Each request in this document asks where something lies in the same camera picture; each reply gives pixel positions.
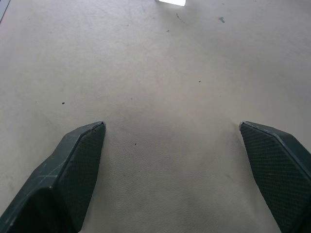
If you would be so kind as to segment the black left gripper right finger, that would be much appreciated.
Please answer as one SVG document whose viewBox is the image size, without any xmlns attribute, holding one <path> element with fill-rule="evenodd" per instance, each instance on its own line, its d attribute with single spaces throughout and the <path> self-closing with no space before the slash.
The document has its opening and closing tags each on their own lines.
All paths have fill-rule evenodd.
<svg viewBox="0 0 311 233">
<path fill-rule="evenodd" d="M 256 184 L 283 233 L 311 231 L 311 154 L 291 134 L 243 121 L 239 126 Z"/>
</svg>

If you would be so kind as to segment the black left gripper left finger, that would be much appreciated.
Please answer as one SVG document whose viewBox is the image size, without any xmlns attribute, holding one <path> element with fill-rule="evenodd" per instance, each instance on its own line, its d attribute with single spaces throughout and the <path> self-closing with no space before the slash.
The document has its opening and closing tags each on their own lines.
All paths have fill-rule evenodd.
<svg viewBox="0 0 311 233">
<path fill-rule="evenodd" d="M 0 217 L 2 233 L 78 233 L 98 177 L 106 125 L 79 127 L 62 138 Z"/>
</svg>

